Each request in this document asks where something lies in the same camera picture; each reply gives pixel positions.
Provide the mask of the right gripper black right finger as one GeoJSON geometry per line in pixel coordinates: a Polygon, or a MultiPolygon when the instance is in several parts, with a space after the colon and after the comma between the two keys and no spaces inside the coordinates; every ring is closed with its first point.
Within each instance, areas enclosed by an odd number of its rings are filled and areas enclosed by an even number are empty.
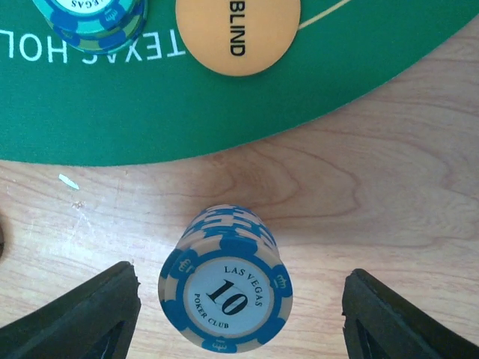
{"type": "Polygon", "coordinates": [[[478,346],[428,316],[364,269],[346,278],[349,358],[477,358],[478,346]]]}

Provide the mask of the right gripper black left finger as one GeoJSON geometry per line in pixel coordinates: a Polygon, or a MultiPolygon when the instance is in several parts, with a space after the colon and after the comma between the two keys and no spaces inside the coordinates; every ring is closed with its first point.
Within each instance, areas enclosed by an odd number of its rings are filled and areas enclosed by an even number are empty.
{"type": "Polygon", "coordinates": [[[125,358],[141,301],[133,265],[97,276],[1,328],[2,358],[125,358]]]}

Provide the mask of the blue white poker chip stack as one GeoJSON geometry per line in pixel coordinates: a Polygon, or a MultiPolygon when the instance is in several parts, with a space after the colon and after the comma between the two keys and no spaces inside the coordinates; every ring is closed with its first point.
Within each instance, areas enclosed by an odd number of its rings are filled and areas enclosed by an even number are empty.
{"type": "Polygon", "coordinates": [[[293,285],[269,228],[245,207],[222,204],[190,222],[165,261],[159,303],[190,342],[221,354],[274,338],[293,306],[293,285]]]}

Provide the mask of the teal blue chips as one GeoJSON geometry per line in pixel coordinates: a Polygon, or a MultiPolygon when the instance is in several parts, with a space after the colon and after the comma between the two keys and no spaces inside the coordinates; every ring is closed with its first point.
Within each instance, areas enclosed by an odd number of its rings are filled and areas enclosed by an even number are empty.
{"type": "Polygon", "coordinates": [[[68,45],[92,55],[110,55],[142,33],[146,0],[34,0],[49,27],[68,45]]]}

